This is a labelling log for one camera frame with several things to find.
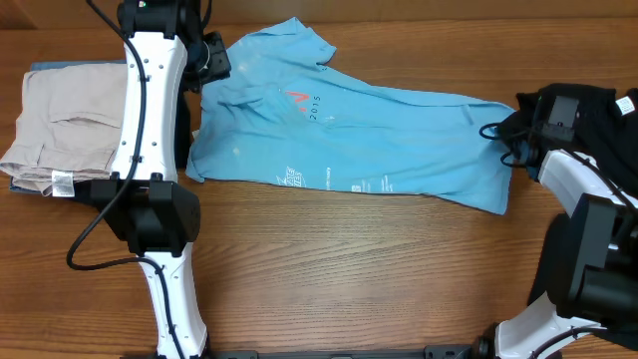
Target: printed graphic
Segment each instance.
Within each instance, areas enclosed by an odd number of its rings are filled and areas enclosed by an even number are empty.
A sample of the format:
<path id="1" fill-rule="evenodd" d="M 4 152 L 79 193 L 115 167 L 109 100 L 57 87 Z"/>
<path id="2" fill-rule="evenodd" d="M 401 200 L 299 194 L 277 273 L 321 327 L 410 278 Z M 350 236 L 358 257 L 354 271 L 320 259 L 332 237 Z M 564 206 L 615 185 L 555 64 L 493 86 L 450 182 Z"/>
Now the printed graphic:
<path id="1" fill-rule="evenodd" d="M 310 95 L 308 95 L 308 94 L 298 93 L 298 92 L 294 92 L 294 91 L 286 91 L 286 94 L 294 97 L 296 104 L 300 104 L 300 103 L 302 103 L 304 101 L 310 100 Z M 312 104 L 309 104 L 310 105 L 310 111 L 308 111 L 308 109 L 305 108 L 305 107 L 300 107 L 299 111 L 301 111 L 301 112 L 310 112 L 310 120 L 317 120 L 317 116 L 319 116 L 319 102 L 320 101 L 321 101 L 321 98 L 319 96 L 314 96 L 312 98 Z"/>
<path id="2" fill-rule="evenodd" d="M 279 185 L 306 187 L 306 181 L 303 178 L 303 174 L 292 168 L 286 168 L 285 178 L 282 179 L 280 176 L 277 176 L 277 183 L 279 183 Z"/>
<path id="3" fill-rule="evenodd" d="M 366 192 L 366 193 L 378 193 L 378 192 L 383 192 L 383 193 L 387 193 L 387 192 L 394 192 L 394 185 L 390 183 L 390 180 L 388 179 L 388 176 L 383 176 L 381 178 L 381 185 L 380 188 L 373 188 L 373 183 L 377 182 L 376 179 L 374 180 L 364 180 L 361 179 L 361 184 L 352 184 L 352 186 L 350 187 L 350 191 L 352 192 Z"/>

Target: black cable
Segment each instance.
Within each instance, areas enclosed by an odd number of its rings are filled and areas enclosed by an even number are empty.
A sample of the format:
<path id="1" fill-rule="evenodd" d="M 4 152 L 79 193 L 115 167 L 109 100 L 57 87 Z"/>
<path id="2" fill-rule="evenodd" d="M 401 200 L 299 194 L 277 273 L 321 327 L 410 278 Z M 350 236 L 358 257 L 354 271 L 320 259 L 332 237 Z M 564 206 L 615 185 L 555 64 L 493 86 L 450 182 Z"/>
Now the black cable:
<path id="1" fill-rule="evenodd" d="M 558 334 L 555 337 L 547 340 L 546 342 L 544 342 L 541 346 L 539 346 L 536 350 L 531 352 L 531 355 L 529 356 L 529 359 L 538 359 L 538 357 L 540 356 L 540 354 L 542 354 L 542 352 L 544 352 L 545 350 L 549 349 L 550 347 L 552 347 L 553 345 L 569 338 L 569 337 L 574 337 L 575 339 L 578 339 L 577 335 L 578 334 L 582 334 L 582 333 L 605 333 L 608 330 L 605 328 L 591 328 L 591 327 L 579 327 L 579 328 L 571 328 L 568 331 Z"/>
<path id="2" fill-rule="evenodd" d="M 484 139 L 488 139 L 488 140 L 501 140 L 500 137 L 497 136 L 490 136 L 490 135 L 486 135 L 485 134 L 485 130 L 487 129 L 492 129 L 492 128 L 498 128 L 498 126 L 500 125 L 500 123 L 491 123 L 491 124 L 487 124 L 487 125 L 483 125 L 480 127 L 480 129 L 478 129 L 478 134 L 484 138 Z M 508 136 L 509 139 L 513 139 L 522 135 L 527 135 L 528 134 L 528 130 L 523 130 L 520 132 L 517 132 L 515 134 L 512 134 L 510 136 Z"/>
<path id="3" fill-rule="evenodd" d="M 102 211 L 100 211 L 100 213 L 95 217 L 95 219 L 93 219 L 93 221 L 89 223 L 89 225 L 82 231 L 82 233 L 78 236 L 75 242 L 73 242 L 73 244 L 69 248 L 69 251 L 67 252 L 67 265 L 69 265 L 69 267 L 71 267 L 72 269 L 82 270 L 82 271 L 98 270 L 98 269 L 109 268 L 115 265 L 126 264 L 126 263 L 146 263 L 152 266 L 156 270 L 156 275 L 159 277 L 159 281 L 161 283 L 161 291 L 163 294 L 164 309 L 166 312 L 166 321 L 168 324 L 168 332 L 170 333 L 170 336 L 172 337 L 172 341 L 175 344 L 175 349 L 177 351 L 177 354 L 179 355 L 179 359 L 185 359 L 183 356 L 183 352 L 181 351 L 181 346 L 179 345 L 179 340 L 177 339 L 177 335 L 175 333 L 175 328 L 172 323 L 172 317 L 170 316 L 168 287 L 166 285 L 166 280 L 162 273 L 162 267 L 160 267 L 154 261 L 148 258 L 143 258 L 143 257 L 123 258 L 123 259 L 111 260 L 104 263 L 92 264 L 92 265 L 82 265 L 82 264 L 76 264 L 73 262 L 73 255 L 78 250 L 78 247 L 80 247 L 80 244 L 82 244 L 82 242 L 87 238 L 89 233 L 91 233 L 91 231 L 96 227 L 96 225 L 98 225 L 98 223 L 102 219 L 104 219 L 107 213 L 118 203 L 118 201 L 122 198 L 122 196 L 127 193 L 127 189 L 131 185 L 133 176 L 135 175 L 136 169 L 138 168 L 140 150 L 142 148 L 142 137 L 144 135 L 144 124 L 145 124 L 145 119 L 147 115 L 147 74 L 144 71 L 144 65 L 142 64 L 142 59 L 140 58 L 140 54 L 136 50 L 135 46 L 133 46 L 131 41 L 122 33 L 120 28 L 118 28 L 118 26 L 114 24 L 113 21 L 111 21 L 111 19 L 109 19 L 109 17 L 93 3 L 93 0 L 87 0 L 87 4 L 93 9 L 93 11 L 96 12 L 96 14 L 98 14 L 98 16 L 100 16 L 100 18 L 102 18 L 102 20 L 104 20 L 109 25 L 109 27 L 111 27 L 111 29 L 113 29 L 113 31 L 115 31 L 118 34 L 118 36 L 120 36 L 120 38 L 122 38 L 122 40 L 125 42 L 125 44 L 127 44 L 127 47 L 133 54 L 133 57 L 136 60 L 136 64 L 138 65 L 138 70 L 140 73 L 140 88 L 141 88 L 140 93 L 142 98 L 140 103 L 140 119 L 138 122 L 138 133 L 136 136 L 135 148 L 133 151 L 133 157 L 131 161 L 131 168 L 129 169 L 129 174 L 127 175 L 127 178 L 124 180 L 122 187 L 118 190 L 118 192 L 113 197 L 113 199 L 111 199 L 111 201 L 102 209 Z"/>
<path id="4" fill-rule="evenodd" d="M 201 31 L 208 25 L 210 22 L 210 14 L 212 12 L 212 0 L 208 0 L 208 8 L 206 9 L 206 14 L 203 16 L 203 20 L 201 20 Z"/>
<path id="5" fill-rule="evenodd" d="M 511 156 L 511 152 L 505 153 L 500 157 L 500 162 L 504 165 L 507 166 L 509 168 L 512 169 L 524 169 L 525 165 L 523 164 L 511 164 L 511 163 L 507 163 L 505 160 Z"/>

